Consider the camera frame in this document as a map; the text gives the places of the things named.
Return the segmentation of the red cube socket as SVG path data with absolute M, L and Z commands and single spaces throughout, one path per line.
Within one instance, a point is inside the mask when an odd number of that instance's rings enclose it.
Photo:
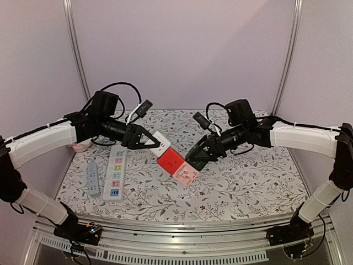
M 157 158 L 157 163 L 170 175 L 173 175 L 184 162 L 184 157 L 171 147 L 161 157 Z

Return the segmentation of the pink cube socket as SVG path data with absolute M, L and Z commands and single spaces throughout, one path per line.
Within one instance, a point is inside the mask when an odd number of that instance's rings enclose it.
M 182 185 L 188 187 L 195 178 L 199 175 L 199 171 L 193 166 L 184 162 L 172 175 L 174 179 L 180 182 Z

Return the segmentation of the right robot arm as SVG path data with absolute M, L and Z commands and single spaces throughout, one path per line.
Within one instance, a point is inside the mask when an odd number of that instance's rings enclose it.
M 228 151 L 241 144 L 252 147 L 285 147 L 313 153 L 333 160 L 328 179 L 295 211 L 287 225 L 274 226 L 266 232 L 271 246 L 309 239 L 314 235 L 312 222 L 343 194 L 352 190 L 352 125 L 325 127 L 290 122 L 274 115 L 255 116 L 248 100 L 239 99 L 223 105 L 230 129 L 211 129 L 209 115 L 197 112 L 193 118 L 209 135 L 203 136 L 186 155 L 196 169 L 208 162 L 225 158 Z

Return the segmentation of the white cube socket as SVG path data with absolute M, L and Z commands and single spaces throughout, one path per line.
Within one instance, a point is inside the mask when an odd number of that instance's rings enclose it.
M 161 157 L 170 148 L 171 142 L 159 131 L 156 131 L 153 136 L 160 142 L 160 145 L 159 147 L 151 148 L 150 151 L 156 157 Z

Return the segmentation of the dark green cube socket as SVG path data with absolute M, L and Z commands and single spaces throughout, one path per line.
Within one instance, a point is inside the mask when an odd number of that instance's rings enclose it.
M 207 161 L 192 161 L 187 159 L 186 162 L 199 172 L 201 172 L 207 165 Z

